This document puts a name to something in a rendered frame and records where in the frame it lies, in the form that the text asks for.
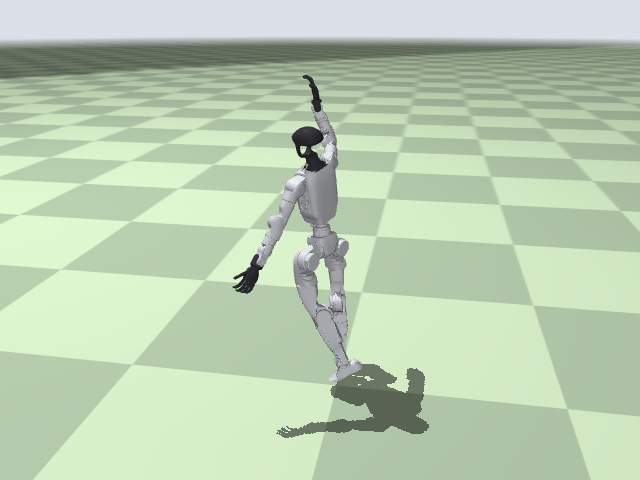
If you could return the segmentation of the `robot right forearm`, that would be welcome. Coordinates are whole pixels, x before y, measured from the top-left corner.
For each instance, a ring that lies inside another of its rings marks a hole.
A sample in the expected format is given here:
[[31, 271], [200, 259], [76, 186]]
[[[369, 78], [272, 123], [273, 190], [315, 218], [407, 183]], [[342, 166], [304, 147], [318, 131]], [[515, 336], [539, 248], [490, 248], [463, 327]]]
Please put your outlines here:
[[[320, 103], [321, 104], [321, 103]], [[323, 106], [321, 104], [321, 111], [320, 112], [316, 112], [314, 110], [314, 106], [312, 104], [311, 106], [312, 111], [315, 114], [315, 120], [317, 122], [317, 125], [319, 126], [319, 131], [323, 134], [326, 135], [328, 133], [330, 133], [330, 136], [332, 138], [332, 140], [337, 143], [337, 139], [334, 133], [334, 130], [332, 128], [332, 126], [330, 125], [328, 118], [326, 116], [326, 113], [323, 111]]]

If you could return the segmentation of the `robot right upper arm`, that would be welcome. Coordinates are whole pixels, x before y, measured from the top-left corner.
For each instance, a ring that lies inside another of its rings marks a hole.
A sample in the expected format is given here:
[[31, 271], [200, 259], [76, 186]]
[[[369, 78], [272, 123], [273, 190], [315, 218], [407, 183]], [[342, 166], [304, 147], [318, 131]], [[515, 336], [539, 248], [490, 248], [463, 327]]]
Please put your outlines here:
[[[322, 155], [324, 156], [324, 158], [331, 160], [336, 169], [336, 167], [338, 166], [337, 147], [336, 147], [337, 143], [335, 143], [332, 140], [330, 133], [324, 135], [323, 137], [324, 139], [321, 143], [322, 143], [322, 147], [324, 147], [325, 149], [324, 149], [324, 154]], [[323, 157], [321, 156], [321, 158]]]

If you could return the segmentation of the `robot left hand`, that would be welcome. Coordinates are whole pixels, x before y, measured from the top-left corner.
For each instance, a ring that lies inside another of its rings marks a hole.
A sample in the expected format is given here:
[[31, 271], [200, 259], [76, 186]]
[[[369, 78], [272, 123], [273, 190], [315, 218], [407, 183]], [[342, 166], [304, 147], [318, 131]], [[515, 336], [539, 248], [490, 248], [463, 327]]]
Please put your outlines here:
[[247, 268], [245, 272], [234, 277], [234, 279], [238, 279], [239, 277], [244, 275], [240, 283], [237, 284], [236, 286], [233, 286], [233, 288], [235, 289], [239, 288], [243, 283], [244, 284], [242, 285], [242, 287], [240, 287], [239, 289], [236, 289], [235, 291], [247, 294], [253, 290], [255, 283], [257, 282], [259, 277], [259, 270], [262, 270], [263, 268], [263, 266], [261, 267], [256, 264], [258, 258], [259, 258], [259, 254], [256, 254], [250, 263], [251, 267]]

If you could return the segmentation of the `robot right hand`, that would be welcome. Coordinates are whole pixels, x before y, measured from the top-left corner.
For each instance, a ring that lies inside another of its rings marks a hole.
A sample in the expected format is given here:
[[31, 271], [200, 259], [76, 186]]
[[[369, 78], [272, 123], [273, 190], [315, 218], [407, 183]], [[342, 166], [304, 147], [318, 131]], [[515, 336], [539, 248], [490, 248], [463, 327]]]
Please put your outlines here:
[[320, 112], [321, 111], [321, 104], [320, 103], [322, 102], [322, 100], [319, 99], [318, 88], [314, 84], [314, 80], [312, 79], [312, 77], [310, 77], [308, 75], [303, 75], [303, 78], [310, 81], [309, 87], [312, 89], [312, 94], [313, 94], [313, 100], [311, 101], [311, 103], [314, 106], [314, 110], [316, 112]]

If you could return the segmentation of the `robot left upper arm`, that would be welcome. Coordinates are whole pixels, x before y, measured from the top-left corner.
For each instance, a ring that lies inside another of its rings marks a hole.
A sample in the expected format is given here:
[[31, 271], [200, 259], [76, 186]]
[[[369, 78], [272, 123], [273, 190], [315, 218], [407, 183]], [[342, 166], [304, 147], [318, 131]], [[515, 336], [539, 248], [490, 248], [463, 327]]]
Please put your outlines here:
[[[294, 209], [294, 204], [299, 197], [305, 192], [306, 178], [300, 175], [289, 179], [284, 186], [284, 194], [279, 205], [279, 214], [269, 217], [267, 224], [271, 229], [271, 225], [274, 219], [281, 218], [284, 221], [284, 227]], [[284, 228], [283, 228], [284, 229]]]

